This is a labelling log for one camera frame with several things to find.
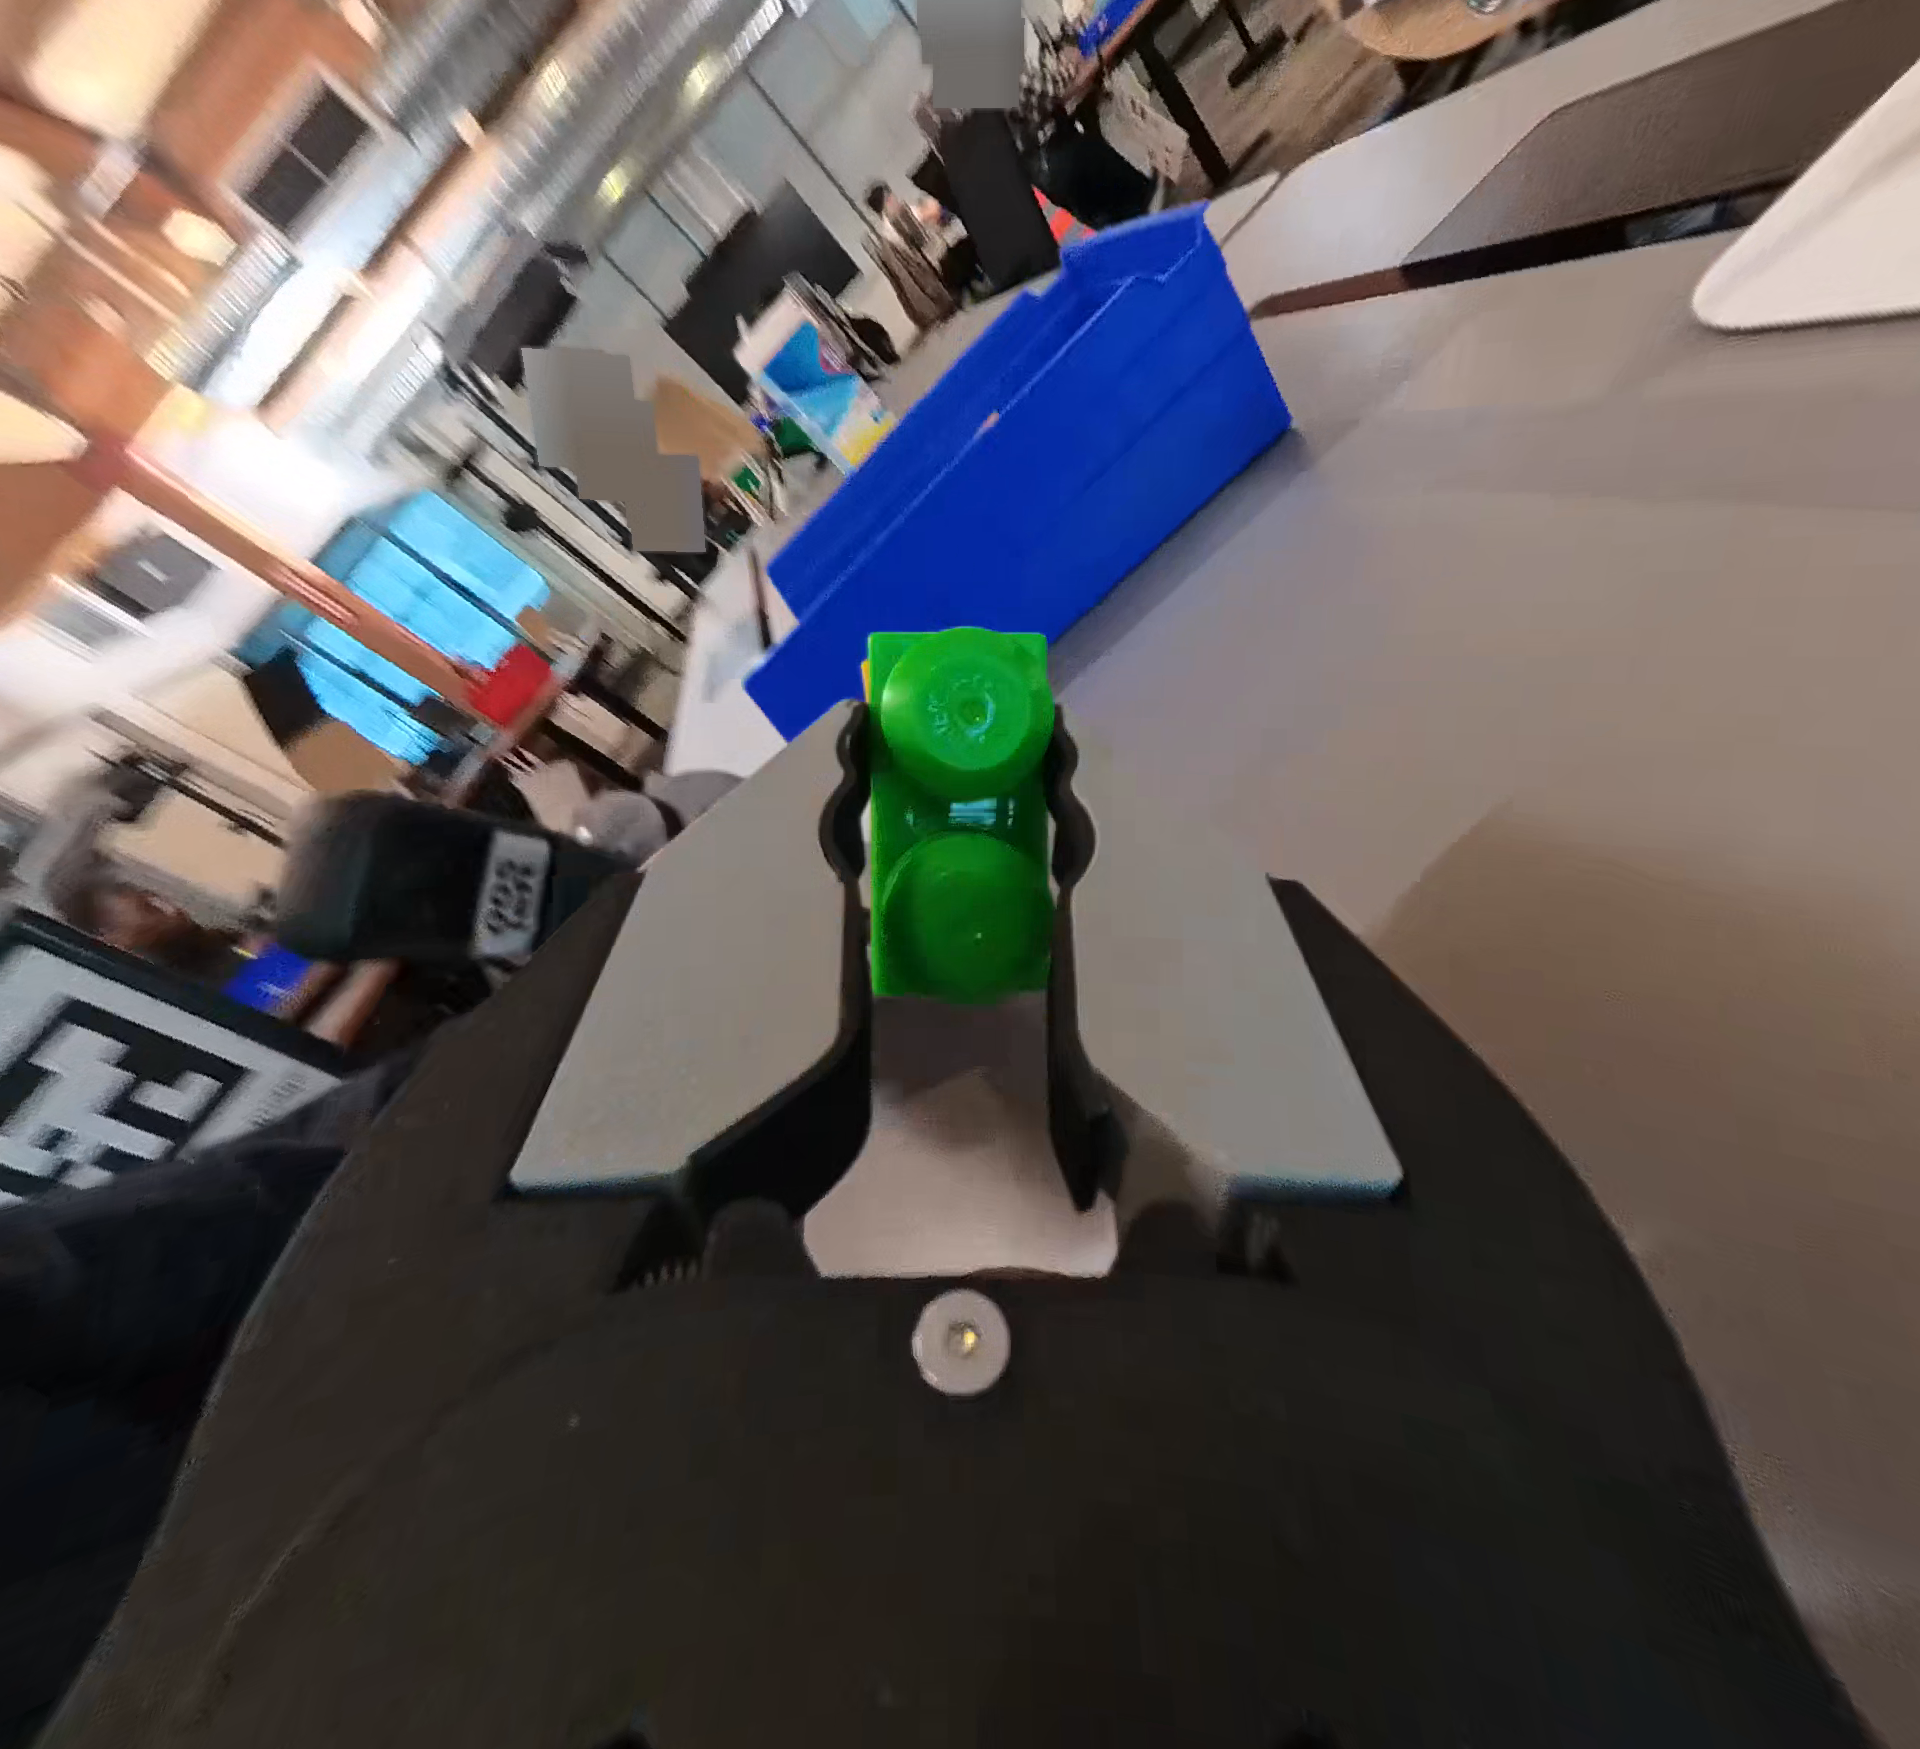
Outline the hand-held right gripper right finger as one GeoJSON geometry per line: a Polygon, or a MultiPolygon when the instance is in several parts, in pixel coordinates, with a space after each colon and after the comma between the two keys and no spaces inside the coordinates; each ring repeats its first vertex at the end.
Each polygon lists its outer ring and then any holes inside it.
{"type": "Polygon", "coordinates": [[[1259,865],[1059,713],[1044,1136],[1071,1209],[1374,1205],[1403,1160],[1259,865]]]}

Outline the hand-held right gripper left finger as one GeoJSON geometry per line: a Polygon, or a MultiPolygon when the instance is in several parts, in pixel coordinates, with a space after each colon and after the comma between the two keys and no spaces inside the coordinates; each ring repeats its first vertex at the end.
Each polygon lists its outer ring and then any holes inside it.
{"type": "Polygon", "coordinates": [[[512,1160],[517,1195],[806,1220],[872,1126],[869,710],[839,703],[662,846],[512,1160]]]}

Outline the green two-stud block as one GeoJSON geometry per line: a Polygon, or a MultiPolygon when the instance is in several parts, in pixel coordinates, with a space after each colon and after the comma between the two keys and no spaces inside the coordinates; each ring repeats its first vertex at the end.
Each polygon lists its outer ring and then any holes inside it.
{"type": "Polygon", "coordinates": [[[1044,989],[1054,725],[1041,637],[869,637],[872,995],[971,1006],[1044,989]]]}

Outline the blue plastic bin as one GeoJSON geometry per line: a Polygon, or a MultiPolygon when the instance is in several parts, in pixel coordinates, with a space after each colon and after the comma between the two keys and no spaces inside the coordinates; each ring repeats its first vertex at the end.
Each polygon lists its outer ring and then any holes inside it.
{"type": "Polygon", "coordinates": [[[774,553],[789,631],[745,695],[789,740],[880,631],[1059,643],[1285,430],[1209,214],[1101,231],[774,553]]]}

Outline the person's left forearm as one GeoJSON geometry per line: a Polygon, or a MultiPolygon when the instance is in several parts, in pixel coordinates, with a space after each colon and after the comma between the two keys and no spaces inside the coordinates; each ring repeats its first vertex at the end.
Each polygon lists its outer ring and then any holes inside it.
{"type": "Polygon", "coordinates": [[[136,1571],[229,1345],[420,1049],[280,1126],[0,1212],[0,1742],[32,1742],[136,1571]]]}

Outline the red storage bin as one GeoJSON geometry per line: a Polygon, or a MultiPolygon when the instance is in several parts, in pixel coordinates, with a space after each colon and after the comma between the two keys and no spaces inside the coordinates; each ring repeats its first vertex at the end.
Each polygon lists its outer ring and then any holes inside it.
{"type": "Polygon", "coordinates": [[[459,664],[459,680],[468,680],[468,713],[498,731],[498,725],[517,725],[545,695],[545,686],[557,680],[557,664],[542,647],[517,643],[491,664],[459,664]]]}

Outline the black-framed marker sign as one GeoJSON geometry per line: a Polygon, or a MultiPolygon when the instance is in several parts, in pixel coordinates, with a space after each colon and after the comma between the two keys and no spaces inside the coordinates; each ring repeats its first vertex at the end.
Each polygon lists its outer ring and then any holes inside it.
{"type": "Polygon", "coordinates": [[[348,1057],[50,911],[0,928],[0,1205],[199,1152],[321,1099],[348,1057]]]}

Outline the wipes canister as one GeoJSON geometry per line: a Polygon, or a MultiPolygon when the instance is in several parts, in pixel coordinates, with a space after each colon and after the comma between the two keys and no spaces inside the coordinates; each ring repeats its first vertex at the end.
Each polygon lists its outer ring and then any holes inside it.
{"type": "Polygon", "coordinates": [[[812,316],[786,316],[789,329],[749,339],[749,386],[789,416],[806,447],[839,472],[861,469],[889,433],[889,404],[880,391],[823,339],[812,316]]]}

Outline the white document stand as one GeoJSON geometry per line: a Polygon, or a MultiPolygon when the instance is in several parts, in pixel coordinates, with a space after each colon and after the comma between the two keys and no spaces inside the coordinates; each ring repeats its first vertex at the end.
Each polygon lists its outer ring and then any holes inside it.
{"type": "Polygon", "coordinates": [[[1914,316],[1914,0],[1469,0],[1560,29],[1410,117],[1445,214],[1410,280],[1546,264],[1630,215],[1759,197],[1694,316],[1725,334],[1914,316]]]}

